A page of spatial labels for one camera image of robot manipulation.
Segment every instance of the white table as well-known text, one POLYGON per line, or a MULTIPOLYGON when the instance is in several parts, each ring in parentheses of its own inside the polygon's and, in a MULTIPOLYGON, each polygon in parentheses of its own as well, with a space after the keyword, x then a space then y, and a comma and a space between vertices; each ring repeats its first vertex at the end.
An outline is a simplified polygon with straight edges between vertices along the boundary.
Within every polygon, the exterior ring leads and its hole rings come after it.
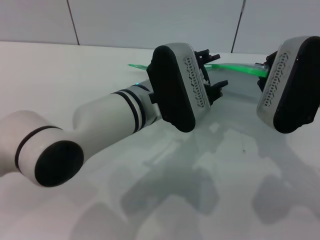
MULTIPOLYGON (((141 82, 152 50, 0 42, 0 118, 33 110, 70 130, 83 103, 141 82)), ((264 62, 221 54, 217 62, 264 62)), ((2 240, 318 240, 320 117, 283 135, 255 81, 230 81, 202 125, 164 121, 92 157, 69 182, 0 178, 2 240)))

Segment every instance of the white tabletop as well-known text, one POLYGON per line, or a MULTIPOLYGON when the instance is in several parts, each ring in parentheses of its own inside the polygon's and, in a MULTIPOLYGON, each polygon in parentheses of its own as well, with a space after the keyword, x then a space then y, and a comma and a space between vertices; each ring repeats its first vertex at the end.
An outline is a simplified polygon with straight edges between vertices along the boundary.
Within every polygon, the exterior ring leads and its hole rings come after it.
MULTIPOLYGON (((152 52, 0 42, 0 118, 33 110, 70 130, 76 107, 147 79, 127 64, 147 65, 152 52)), ((265 57, 222 53, 217 62, 265 57)), ((0 238, 318 240, 319 114, 284 135, 258 119, 255 80, 230 81, 223 93, 193 132, 161 120, 98 153, 61 186, 3 176, 0 238)))

